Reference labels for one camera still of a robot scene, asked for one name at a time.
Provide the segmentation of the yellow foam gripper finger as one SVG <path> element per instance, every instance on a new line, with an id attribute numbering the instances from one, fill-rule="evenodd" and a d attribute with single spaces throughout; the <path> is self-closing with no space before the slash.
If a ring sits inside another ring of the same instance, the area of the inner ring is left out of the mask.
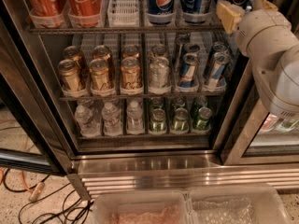
<path id="1" fill-rule="evenodd" d="M 245 14 L 245 10 L 226 0 L 218 0 L 216 14 L 221 21 L 224 31 L 230 35 L 237 30 L 238 24 Z"/>
<path id="2" fill-rule="evenodd" d="M 273 3 L 269 2 L 268 0 L 253 0 L 253 9 L 259 10 L 273 10 L 278 11 L 278 7 L 274 5 Z"/>

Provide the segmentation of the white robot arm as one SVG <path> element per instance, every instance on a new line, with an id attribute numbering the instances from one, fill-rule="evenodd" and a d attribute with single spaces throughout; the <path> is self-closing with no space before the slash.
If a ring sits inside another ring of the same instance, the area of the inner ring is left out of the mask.
<path id="1" fill-rule="evenodd" d="M 268 112 L 282 119 L 299 117 L 299 39 L 291 23 L 267 0 L 253 10 L 219 0 L 216 14 L 227 34 L 252 64 L 257 91 Z"/>

